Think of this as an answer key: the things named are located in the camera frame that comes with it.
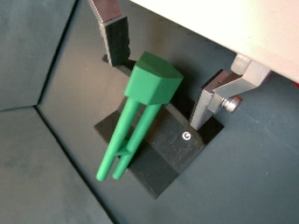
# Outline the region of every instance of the green plastic part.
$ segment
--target green plastic part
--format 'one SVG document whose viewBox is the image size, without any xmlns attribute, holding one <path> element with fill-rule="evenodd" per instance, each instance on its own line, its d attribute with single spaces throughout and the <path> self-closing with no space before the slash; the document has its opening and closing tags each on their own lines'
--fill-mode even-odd
<svg viewBox="0 0 299 224">
<path fill-rule="evenodd" d="M 183 76 L 174 66 L 164 59 L 156 57 L 150 52 L 144 52 L 135 64 L 126 87 L 127 102 L 98 170 L 98 180 L 107 178 L 116 157 L 120 157 L 120 159 L 114 172 L 114 178 L 122 178 L 156 114 L 163 104 L 168 103 L 172 99 L 182 81 Z M 127 132 L 130 131 L 142 103 L 147 107 L 135 127 L 134 134 L 127 140 Z"/>
<path fill-rule="evenodd" d="M 126 87 L 126 96 L 146 105 L 166 104 L 183 80 L 174 65 L 150 52 L 135 63 Z"/>
</svg>

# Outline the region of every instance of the screw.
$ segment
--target screw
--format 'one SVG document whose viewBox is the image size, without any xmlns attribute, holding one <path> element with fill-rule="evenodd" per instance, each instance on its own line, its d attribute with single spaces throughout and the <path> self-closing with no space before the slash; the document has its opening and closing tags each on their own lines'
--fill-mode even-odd
<svg viewBox="0 0 299 224">
<path fill-rule="evenodd" d="M 239 104 L 242 103 L 242 101 L 243 101 L 243 99 L 239 96 L 234 95 L 228 99 L 223 98 L 222 103 L 220 103 L 220 106 L 230 113 L 232 113 L 238 109 Z"/>
<path fill-rule="evenodd" d="M 188 131 L 184 131 L 182 133 L 182 138 L 183 138 L 183 140 L 188 141 L 192 138 L 192 134 Z"/>
</svg>

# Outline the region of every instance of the dark gray panel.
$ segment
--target dark gray panel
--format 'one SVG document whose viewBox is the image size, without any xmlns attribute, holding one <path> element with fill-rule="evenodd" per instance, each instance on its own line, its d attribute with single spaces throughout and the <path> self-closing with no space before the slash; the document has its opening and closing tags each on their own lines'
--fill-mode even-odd
<svg viewBox="0 0 299 224">
<path fill-rule="evenodd" d="M 0 124 L 0 223 L 111 223 L 35 109 Z"/>
<path fill-rule="evenodd" d="M 0 110 L 37 103 L 75 0 L 0 0 Z"/>
<path fill-rule="evenodd" d="M 132 59 L 144 50 L 167 58 L 184 74 L 179 93 L 195 100 L 204 81 L 220 68 L 230 69 L 234 53 L 138 5 L 119 2 Z M 119 181 L 96 181 L 106 145 L 94 125 L 118 108 L 127 84 L 100 61 L 104 51 L 98 20 L 82 1 L 40 109 L 119 222 L 298 223 L 299 94 L 278 75 L 242 95 L 234 115 L 218 114 L 223 131 L 158 200 L 130 172 Z"/>
</svg>

